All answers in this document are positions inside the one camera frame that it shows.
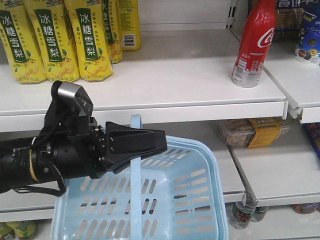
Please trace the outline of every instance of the white shelf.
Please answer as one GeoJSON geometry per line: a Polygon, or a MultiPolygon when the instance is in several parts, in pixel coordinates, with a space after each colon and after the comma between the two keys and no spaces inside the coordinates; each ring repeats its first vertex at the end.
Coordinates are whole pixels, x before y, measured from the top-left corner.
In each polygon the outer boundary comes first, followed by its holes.
{"type": "Polygon", "coordinates": [[[259,206],[320,202],[320,160],[302,127],[269,146],[231,154],[259,206]]]}
{"type": "Polygon", "coordinates": [[[289,102],[289,113],[301,123],[320,122],[320,67],[297,61],[297,41],[278,40],[271,45],[265,68],[289,102]]]}
{"type": "MultiPolygon", "coordinates": [[[[57,189],[55,182],[37,184],[57,189]]],[[[0,194],[0,222],[51,219],[56,197],[40,193],[19,194],[13,190],[0,194]]]]}
{"type": "MultiPolygon", "coordinates": [[[[232,204],[226,206],[227,215],[232,204]]],[[[320,239],[320,212],[298,214],[291,206],[273,206],[260,222],[250,222],[245,229],[229,226],[230,240],[315,240],[320,239]]]]}
{"type": "Polygon", "coordinates": [[[244,185],[226,144],[217,134],[217,125],[214,121],[144,124],[143,127],[163,130],[166,135],[193,139],[207,145],[219,166],[224,202],[242,200],[244,185]]]}
{"type": "MultiPolygon", "coordinates": [[[[254,88],[232,83],[238,46],[227,29],[143,32],[142,48],[125,52],[113,76],[76,83],[89,94],[102,125],[128,124],[132,114],[145,123],[283,116],[286,97],[265,73],[254,88]]],[[[0,131],[41,129],[52,83],[17,83],[3,52],[0,78],[0,131]]]]}

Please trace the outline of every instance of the blue package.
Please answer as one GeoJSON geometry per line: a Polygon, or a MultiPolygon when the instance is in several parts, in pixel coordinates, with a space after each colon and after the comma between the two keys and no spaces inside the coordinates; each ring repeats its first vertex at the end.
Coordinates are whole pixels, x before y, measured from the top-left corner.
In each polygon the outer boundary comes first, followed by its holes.
{"type": "Polygon", "coordinates": [[[320,122],[304,123],[303,128],[316,155],[320,159],[320,122]]]}
{"type": "Polygon", "coordinates": [[[308,65],[320,65],[320,3],[311,3],[303,8],[295,59],[308,65]]]}

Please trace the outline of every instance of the light blue basket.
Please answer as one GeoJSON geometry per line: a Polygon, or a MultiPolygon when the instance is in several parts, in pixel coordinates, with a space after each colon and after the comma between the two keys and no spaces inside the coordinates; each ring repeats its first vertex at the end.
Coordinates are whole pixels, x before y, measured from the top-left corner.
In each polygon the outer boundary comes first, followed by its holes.
{"type": "MultiPolygon", "coordinates": [[[[135,116],[131,126],[141,127],[135,116]]],[[[67,180],[67,192],[55,204],[50,239],[227,240],[212,151],[195,140],[166,139],[166,152],[136,158],[118,174],[67,180]]]]}

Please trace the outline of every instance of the red bottle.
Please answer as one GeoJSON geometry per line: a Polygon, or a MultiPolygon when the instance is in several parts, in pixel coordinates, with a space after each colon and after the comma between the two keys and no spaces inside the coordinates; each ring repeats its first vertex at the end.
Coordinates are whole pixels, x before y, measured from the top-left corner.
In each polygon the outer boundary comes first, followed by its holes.
{"type": "Polygon", "coordinates": [[[277,0],[259,0],[244,25],[239,54],[234,65],[233,83],[255,87],[276,31],[277,0]]]}

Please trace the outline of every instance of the basket handle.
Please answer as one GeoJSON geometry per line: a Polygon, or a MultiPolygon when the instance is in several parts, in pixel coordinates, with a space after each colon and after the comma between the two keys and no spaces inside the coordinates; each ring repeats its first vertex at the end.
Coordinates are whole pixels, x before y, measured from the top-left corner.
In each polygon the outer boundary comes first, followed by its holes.
{"type": "MultiPolygon", "coordinates": [[[[130,127],[142,129],[139,114],[131,116],[130,127]]],[[[130,235],[132,240],[142,239],[141,157],[130,161],[130,235]]]]}

